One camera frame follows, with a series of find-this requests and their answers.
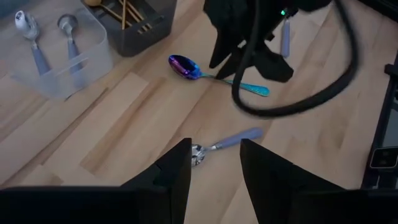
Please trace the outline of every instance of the gray utensil holder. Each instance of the gray utensil holder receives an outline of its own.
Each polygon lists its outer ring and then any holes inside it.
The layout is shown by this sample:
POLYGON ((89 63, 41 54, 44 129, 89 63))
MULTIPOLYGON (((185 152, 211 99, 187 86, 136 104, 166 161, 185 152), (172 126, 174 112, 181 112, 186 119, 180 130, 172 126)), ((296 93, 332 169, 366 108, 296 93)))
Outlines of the gray utensil holder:
POLYGON ((0 0, 0 19, 18 11, 29 0, 0 0))
MULTIPOLYGON (((177 0, 127 1, 140 12, 144 20, 137 22, 127 11, 126 20, 132 26, 126 25, 124 30, 121 21, 107 13, 103 7, 87 8, 104 25, 111 46, 121 56, 133 57, 170 34, 177 0)), ((117 0, 104 0, 103 5, 122 16, 123 6, 117 0)))

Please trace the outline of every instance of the black wire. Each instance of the black wire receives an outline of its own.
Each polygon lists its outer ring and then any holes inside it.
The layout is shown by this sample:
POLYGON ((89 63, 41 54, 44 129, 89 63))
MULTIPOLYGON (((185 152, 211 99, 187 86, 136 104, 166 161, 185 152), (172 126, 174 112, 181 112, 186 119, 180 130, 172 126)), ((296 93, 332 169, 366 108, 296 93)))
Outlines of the black wire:
POLYGON ((234 102, 239 108, 241 108, 243 111, 249 114, 263 118, 276 118, 276 117, 297 114, 312 109, 314 107, 317 107, 327 102, 328 100, 334 98, 354 80, 359 66, 358 41, 356 39, 355 31, 353 30, 353 26, 347 15, 344 5, 341 3, 340 0, 335 0, 335 6, 340 14, 340 19, 348 35, 348 40, 351 47, 351 61, 347 69, 343 72, 343 74, 339 77, 339 79, 337 79, 334 83, 326 87, 324 90, 318 92, 317 94, 287 106, 263 109, 263 108, 252 108, 247 104, 245 104, 244 102, 242 102, 239 96, 239 86, 242 81, 243 73, 251 59, 251 54, 254 51, 257 42, 257 36, 259 33, 259 20, 260 20, 259 1, 260 0, 255 0, 256 14, 254 17, 254 25, 251 32, 250 41, 248 43, 246 51, 244 52, 242 62, 236 71, 234 82, 232 84, 232 97, 234 102))

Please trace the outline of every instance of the chopsticks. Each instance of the chopsticks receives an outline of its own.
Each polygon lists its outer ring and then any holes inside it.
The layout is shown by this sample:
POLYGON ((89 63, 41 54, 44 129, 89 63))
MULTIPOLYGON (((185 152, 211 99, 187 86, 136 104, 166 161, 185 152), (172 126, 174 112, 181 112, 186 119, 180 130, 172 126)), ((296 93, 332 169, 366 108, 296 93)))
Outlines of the chopsticks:
POLYGON ((126 28, 126 3, 127 0, 123 0, 123 17, 122 17, 122 30, 126 28))
MULTIPOLYGON (((118 1, 120 4, 123 5, 123 13, 125 13, 126 10, 130 14, 130 16, 133 17, 133 19, 137 22, 141 22, 144 20, 144 17, 141 15, 141 13, 128 0, 124 0, 124 2, 122 0, 118 1)), ((148 31, 149 29, 152 28, 152 26, 150 24, 146 24, 142 28, 144 29, 144 31, 148 31)))

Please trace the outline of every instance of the lavender spoon handle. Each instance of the lavender spoon handle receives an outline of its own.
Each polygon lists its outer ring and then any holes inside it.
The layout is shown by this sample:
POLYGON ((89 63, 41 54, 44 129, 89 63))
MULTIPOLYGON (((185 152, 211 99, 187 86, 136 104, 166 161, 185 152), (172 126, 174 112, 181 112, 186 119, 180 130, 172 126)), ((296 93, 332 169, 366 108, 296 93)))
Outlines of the lavender spoon handle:
POLYGON ((284 58, 287 58, 290 55, 290 22, 287 19, 285 20, 283 27, 281 52, 284 58))
MULTIPOLYGON (((77 49, 76 43, 74 40, 68 40, 68 58, 69 60, 74 59, 75 57, 79 56, 79 50, 77 49)), ((73 75, 74 73, 78 72, 79 70, 82 69, 81 64, 77 64, 72 66, 70 68, 70 75, 73 75)))
POLYGON ((221 140, 220 142, 215 144, 215 148, 223 149, 226 147, 234 146, 236 144, 239 144, 242 139, 256 139, 261 137, 262 135, 263 132, 261 128, 251 128, 239 134, 235 134, 234 136, 221 140))

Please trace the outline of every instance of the plastic utensil organizer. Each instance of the plastic utensil organizer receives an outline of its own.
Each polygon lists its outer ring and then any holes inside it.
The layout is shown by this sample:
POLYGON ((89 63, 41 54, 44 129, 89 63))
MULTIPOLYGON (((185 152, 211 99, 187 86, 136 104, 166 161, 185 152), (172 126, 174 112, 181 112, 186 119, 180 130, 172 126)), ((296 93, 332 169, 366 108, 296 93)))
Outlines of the plastic utensil organizer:
POLYGON ((106 30, 79 0, 0 0, 0 49, 0 73, 49 98, 68 98, 113 68, 106 30), (20 10, 39 25, 36 42, 50 67, 45 74, 39 75, 31 41, 15 27, 15 13, 20 10), (78 20, 73 37, 80 54, 71 60, 67 36, 57 25, 63 14, 78 20), (71 68, 76 65, 81 69, 74 72, 71 68))

